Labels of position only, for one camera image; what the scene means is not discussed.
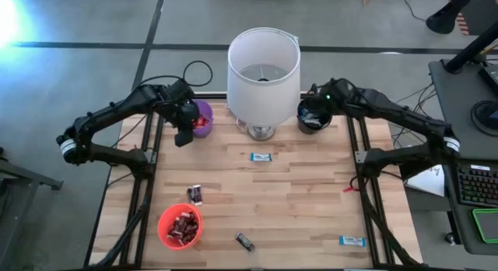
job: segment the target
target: white paper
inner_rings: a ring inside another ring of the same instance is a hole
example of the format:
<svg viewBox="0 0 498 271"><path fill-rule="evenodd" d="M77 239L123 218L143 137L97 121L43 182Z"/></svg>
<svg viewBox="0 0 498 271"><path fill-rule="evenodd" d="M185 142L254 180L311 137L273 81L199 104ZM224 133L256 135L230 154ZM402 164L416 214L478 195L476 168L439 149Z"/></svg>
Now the white paper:
<svg viewBox="0 0 498 271"><path fill-rule="evenodd" d="M441 165L431 167L406 182L406 186L444 197L444 172Z"/></svg>

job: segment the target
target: purple cup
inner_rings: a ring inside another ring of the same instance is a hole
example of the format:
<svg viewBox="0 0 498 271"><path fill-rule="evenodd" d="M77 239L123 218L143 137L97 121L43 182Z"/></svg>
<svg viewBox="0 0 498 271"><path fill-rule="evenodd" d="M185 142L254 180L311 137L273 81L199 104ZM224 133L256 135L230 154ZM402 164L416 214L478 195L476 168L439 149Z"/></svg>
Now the purple cup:
<svg viewBox="0 0 498 271"><path fill-rule="evenodd" d="M204 102L203 100L194 100L194 102L199 107L199 113L202 116L204 116L204 118L209 120L209 122L206 126L204 126L202 128L195 128L194 129L194 136L195 137L204 138L207 135L209 135L209 133L212 130L212 120L213 120L212 108L208 103Z"/></svg>

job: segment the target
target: lamp base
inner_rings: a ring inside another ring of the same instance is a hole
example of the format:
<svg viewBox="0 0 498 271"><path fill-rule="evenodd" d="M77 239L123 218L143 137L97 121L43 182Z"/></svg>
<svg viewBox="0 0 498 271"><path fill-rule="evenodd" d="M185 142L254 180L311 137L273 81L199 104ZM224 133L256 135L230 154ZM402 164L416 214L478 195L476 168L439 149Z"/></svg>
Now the lamp base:
<svg viewBox="0 0 498 271"><path fill-rule="evenodd" d="M255 141L265 142L275 135L275 127L248 126L247 134Z"/></svg>

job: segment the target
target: blue candy wrapper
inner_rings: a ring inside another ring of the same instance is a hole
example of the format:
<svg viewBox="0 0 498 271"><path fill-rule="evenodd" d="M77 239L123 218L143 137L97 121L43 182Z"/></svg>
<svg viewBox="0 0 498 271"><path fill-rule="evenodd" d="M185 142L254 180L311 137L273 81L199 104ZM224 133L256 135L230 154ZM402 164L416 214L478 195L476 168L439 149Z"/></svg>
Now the blue candy wrapper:
<svg viewBox="0 0 498 271"><path fill-rule="evenodd" d="M357 245L360 247L366 247L366 239L362 237L350 237L350 236L341 236L339 237L340 245Z"/></svg>
<svg viewBox="0 0 498 271"><path fill-rule="evenodd" d="M272 161L272 155L270 153L251 153L251 161L269 162Z"/></svg>

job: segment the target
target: green mouse pad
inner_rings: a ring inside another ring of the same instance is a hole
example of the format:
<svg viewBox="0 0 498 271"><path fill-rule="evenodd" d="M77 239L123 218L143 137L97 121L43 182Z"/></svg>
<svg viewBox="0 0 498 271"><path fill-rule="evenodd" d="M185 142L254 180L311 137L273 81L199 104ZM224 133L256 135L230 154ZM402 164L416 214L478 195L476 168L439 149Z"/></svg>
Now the green mouse pad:
<svg viewBox="0 0 498 271"><path fill-rule="evenodd" d="M481 239L488 244L498 244L498 209L474 209L472 215Z"/></svg>

